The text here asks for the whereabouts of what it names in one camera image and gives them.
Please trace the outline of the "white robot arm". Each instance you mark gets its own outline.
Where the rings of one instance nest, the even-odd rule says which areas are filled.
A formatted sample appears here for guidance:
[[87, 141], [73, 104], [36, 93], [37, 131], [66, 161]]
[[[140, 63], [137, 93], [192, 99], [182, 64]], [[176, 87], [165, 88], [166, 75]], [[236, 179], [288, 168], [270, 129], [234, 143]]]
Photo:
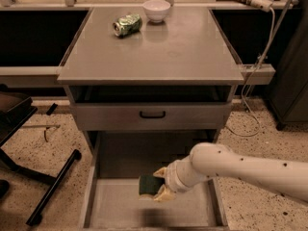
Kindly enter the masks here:
[[165, 180], [154, 195], [158, 202], [173, 200], [214, 177], [229, 177], [308, 203], [307, 163], [243, 156], [223, 144], [199, 143], [189, 156], [160, 168], [154, 176]]

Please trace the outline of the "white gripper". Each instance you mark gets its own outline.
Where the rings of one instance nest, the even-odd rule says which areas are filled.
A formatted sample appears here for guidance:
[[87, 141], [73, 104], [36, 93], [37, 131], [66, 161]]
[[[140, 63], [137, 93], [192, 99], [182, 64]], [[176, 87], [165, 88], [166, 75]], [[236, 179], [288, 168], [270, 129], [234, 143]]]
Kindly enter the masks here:
[[195, 185], [207, 181], [208, 177], [198, 172], [194, 167], [190, 157], [176, 160], [167, 167], [161, 167], [153, 173], [154, 177], [165, 178], [153, 200], [156, 202], [166, 202], [175, 199], [175, 193], [185, 193]]

